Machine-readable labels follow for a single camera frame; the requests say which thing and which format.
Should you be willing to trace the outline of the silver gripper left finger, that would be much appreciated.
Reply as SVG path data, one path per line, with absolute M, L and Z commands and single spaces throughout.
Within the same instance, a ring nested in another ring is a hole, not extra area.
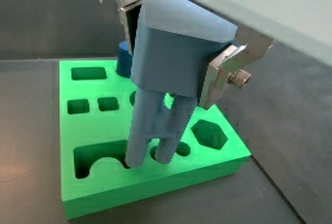
M 118 4 L 119 19 L 125 27 L 129 52 L 134 52 L 138 18 L 144 0 L 115 0 Z

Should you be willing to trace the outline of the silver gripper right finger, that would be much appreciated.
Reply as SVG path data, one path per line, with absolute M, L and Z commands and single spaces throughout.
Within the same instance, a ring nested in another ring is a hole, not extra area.
M 237 27 L 235 42 L 210 61 L 201 89 L 198 106 L 208 110 L 221 99 L 229 85 L 243 88 L 252 74 L 243 68 L 261 59 L 273 39 L 244 24 Z

